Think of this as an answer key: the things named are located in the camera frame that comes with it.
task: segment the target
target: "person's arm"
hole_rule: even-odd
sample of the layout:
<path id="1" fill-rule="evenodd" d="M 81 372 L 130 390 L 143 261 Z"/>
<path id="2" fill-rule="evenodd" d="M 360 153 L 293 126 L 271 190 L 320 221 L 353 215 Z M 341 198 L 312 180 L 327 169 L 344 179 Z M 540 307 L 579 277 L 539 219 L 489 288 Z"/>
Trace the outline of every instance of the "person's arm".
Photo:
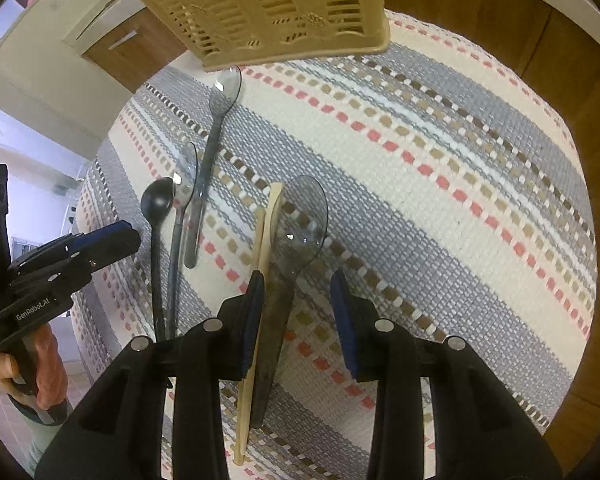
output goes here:
<path id="1" fill-rule="evenodd" d="M 38 395 L 36 404 L 42 410 L 60 404 L 66 399 L 68 378 L 62 359 L 58 353 L 58 340 L 48 324 L 41 326 L 33 335 L 34 348 L 38 358 Z M 23 396 L 11 383 L 11 379 L 19 375 L 18 363 L 13 356 L 0 353 L 0 384 L 15 400 L 32 407 L 32 400 Z M 60 426 L 37 424 L 23 416 L 33 437 L 29 451 L 29 473 L 33 475 L 40 457 L 51 443 Z"/>

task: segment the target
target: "striped tablecloth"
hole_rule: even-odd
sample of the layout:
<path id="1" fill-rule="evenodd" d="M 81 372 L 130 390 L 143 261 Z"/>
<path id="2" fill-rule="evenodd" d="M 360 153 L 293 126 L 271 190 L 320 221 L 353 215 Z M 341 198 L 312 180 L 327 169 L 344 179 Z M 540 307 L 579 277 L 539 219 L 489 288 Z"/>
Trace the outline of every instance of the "striped tablecloth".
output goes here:
<path id="1" fill-rule="evenodd" d="M 246 465 L 230 464 L 232 478 L 365 477 L 376 385 L 357 384 L 344 366 L 328 301 L 337 267 L 416 336 L 467 339 L 539 431 L 580 363 L 596 247 L 567 127 L 479 47 L 388 16 L 384 54 L 244 67 L 238 105 L 224 122 L 202 256 L 180 275 L 182 331 L 244 290 L 254 211 L 266 206 L 269 183 L 310 174 L 330 202 L 324 249 L 298 280 L 265 427 L 252 432 Z M 153 335 L 139 199 L 171 174 L 184 142 L 202 154 L 215 78 L 191 54 L 154 76 L 120 112 L 85 181 L 81 231 L 126 219 L 143 234 L 134 258 L 78 294 L 75 330 L 93 379 L 133 336 Z M 173 218 L 162 229 L 163 283 Z M 229 450 L 237 385 L 221 392 Z M 431 473 L 426 387 L 423 397 Z M 165 475 L 169 439 L 167 423 Z"/>

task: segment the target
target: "wooden floor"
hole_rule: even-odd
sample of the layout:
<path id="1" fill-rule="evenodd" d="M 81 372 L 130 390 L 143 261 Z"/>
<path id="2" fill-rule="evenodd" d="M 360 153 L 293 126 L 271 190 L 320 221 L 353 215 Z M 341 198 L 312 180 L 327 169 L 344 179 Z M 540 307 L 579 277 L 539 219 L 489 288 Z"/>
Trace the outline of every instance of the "wooden floor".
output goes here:
<path id="1" fill-rule="evenodd" d="M 385 6 L 482 46 L 549 102 L 573 134 L 593 209 L 598 298 L 582 364 L 545 434 L 567 472 L 600 432 L 600 46 L 541 0 L 385 0 Z"/>

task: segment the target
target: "human hand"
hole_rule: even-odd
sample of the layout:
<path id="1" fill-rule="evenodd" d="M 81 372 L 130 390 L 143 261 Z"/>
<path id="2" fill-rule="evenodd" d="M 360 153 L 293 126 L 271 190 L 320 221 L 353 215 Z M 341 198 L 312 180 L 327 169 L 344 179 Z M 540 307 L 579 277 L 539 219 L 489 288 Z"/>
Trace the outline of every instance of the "human hand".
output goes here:
<path id="1" fill-rule="evenodd" d="M 58 340 L 51 332 L 48 323 L 33 334 L 33 345 L 38 356 L 38 395 L 36 403 L 41 410 L 48 410 L 66 399 L 68 379 L 62 359 L 58 353 Z M 13 356 L 0 352 L 0 384 L 19 403 L 34 408 L 30 397 L 20 393 L 11 379 L 20 374 L 18 363 Z"/>

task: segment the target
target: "yellow plastic basket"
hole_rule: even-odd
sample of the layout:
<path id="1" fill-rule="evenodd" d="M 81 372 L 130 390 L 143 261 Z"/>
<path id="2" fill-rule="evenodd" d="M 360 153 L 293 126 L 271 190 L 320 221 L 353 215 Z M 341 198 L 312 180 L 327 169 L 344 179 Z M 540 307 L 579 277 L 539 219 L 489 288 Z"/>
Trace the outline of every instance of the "yellow plastic basket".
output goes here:
<path id="1" fill-rule="evenodd" d="M 384 0 L 142 0 L 202 60 L 234 64 L 381 52 Z"/>

